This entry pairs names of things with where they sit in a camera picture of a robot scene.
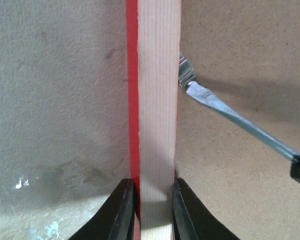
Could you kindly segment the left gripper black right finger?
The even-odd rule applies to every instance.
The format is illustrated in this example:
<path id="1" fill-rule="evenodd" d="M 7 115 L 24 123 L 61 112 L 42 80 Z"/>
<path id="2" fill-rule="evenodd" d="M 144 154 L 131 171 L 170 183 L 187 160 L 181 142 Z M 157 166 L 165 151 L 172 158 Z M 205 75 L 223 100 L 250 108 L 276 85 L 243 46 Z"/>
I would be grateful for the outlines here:
<path id="1" fill-rule="evenodd" d="M 172 219 L 174 240 L 239 240 L 210 213 L 181 177 L 173 184 Z"/>

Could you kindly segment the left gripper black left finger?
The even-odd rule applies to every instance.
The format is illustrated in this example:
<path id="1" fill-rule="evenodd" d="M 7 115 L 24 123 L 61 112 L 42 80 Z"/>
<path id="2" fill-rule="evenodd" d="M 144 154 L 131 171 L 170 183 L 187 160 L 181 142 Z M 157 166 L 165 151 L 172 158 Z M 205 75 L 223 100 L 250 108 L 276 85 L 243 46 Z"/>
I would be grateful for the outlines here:
<path id="1" fill-rule="evenodd" d="M 71 240 L 132 240 L 134 238 L 134 180 L 122 179 L 97 213 Z"/>

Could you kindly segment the yellow handled screwdriver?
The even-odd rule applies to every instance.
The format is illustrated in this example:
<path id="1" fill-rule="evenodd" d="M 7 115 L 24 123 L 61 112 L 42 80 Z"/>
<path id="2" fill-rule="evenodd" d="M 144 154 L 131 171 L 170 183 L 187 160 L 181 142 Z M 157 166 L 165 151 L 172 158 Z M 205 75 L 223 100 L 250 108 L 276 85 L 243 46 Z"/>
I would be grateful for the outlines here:
<path id="1" fill-rule="evenodd" d="M 185 93 L 203 106 L 215 111 L 291 161 L 290 177 L 300 184 L 300 153 L 255 125 L 220 100 L 209 89 L 192 81 Z"/>

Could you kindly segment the red wooden picture frame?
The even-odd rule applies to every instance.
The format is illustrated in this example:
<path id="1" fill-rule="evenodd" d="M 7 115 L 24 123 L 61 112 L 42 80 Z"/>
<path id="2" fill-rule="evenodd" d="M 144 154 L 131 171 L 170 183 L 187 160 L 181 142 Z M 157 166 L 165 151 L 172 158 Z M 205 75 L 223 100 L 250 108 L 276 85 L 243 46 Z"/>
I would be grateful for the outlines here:
<path id="1" fill-rule="evenodd" d="M 179 0 L 126 2 L 130 173 L 142 240 L 173 238 Z"/>

